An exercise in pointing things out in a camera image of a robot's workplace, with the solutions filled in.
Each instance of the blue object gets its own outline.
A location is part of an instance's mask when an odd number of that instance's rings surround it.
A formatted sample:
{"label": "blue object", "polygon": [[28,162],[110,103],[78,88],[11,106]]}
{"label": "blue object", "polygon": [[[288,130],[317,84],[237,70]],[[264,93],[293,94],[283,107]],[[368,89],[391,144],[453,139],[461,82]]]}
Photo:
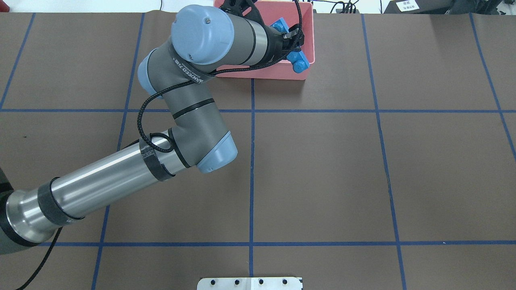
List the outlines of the blue object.
{"label": "blue object", "polygon": [[285,19],[283,19],[283,17],[279,18],[271,26],[273,28],[276,28],[276,30],[281,33],[288,33],[288,25],[287,25],[287,22],[285,21]]}
{"label": "blue object", "polygon": [[209,65],[221,60],[235,37],[233,22],[216,7],[188,5],[172,23],[172,45],[186,61]]}
{"label": "blue object", "polygon": [[303,51],[291,52],[287,55],[287,59],[292,63],[292,67],[296,73],[302,73],[310,67],[310,62]]}
{"label": "blue object", "polygon": [[210,173],[235,160],[237,154],[238,150],[233,137],[231,137],[231,131],[228,131],[217,145],[197,164],[197,168],[202,173]]}
{"label": "blue object", "polygon": [[149,93],[149,95],[153,95],[156,93],[156,90],[152,87],[151,81],[149,80],[149,72],[147,70],[147,65],[149,64],[149,57],[151,56],[152,52],[156,49],[151,50],[149,54],[141,61],[140,65],[138,66],[138,81],[140,82],[141,87]]}

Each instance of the sticker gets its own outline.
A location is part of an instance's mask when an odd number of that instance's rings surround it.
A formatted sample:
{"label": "sticker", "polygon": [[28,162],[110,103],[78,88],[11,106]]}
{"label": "sticker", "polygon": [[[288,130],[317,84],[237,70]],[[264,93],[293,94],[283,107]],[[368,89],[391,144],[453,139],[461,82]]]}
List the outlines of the sticker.
{"label": "sticker", "polygon": [[396,5],[398,5],[399,11],[401,12],[419,9],[415,0],[396,2]]}

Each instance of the pink plastic container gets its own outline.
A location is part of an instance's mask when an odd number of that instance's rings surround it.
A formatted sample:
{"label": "pink plastic container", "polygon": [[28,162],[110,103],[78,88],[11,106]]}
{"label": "pink plastic container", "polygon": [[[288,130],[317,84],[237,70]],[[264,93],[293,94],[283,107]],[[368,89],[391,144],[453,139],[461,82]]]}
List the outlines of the pink plastic container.
{"label": "pink plastic container", "polygon": [[[214,6],[220,7],[224,0],[215,0]],[[280,2],[280,1],[257,1],[256,7],[262,15],[263,21],[266,25],[271,25],[279,18],[283,17],[289,26],[299,22],[296,4],[294,2]],[[314,14],[312,10],[312,3],[299,2],[301,8],[301,15],[303,17],[303,33],[304,45],[301,50],[306,55],[310,67],[302,73],[296,73],[292,69],[292,64],[288,60],[281,60],[279,63],[264,68],[261,70],[248,72],[231,72],[221,73],[217,77],[243,77],[243,78],[269,78],[269,79],[306,79],[312,65],[315,62],[315,48],[314,48]],[[244,66],[222,66],[219,69],[233,69],[245,68]]]}

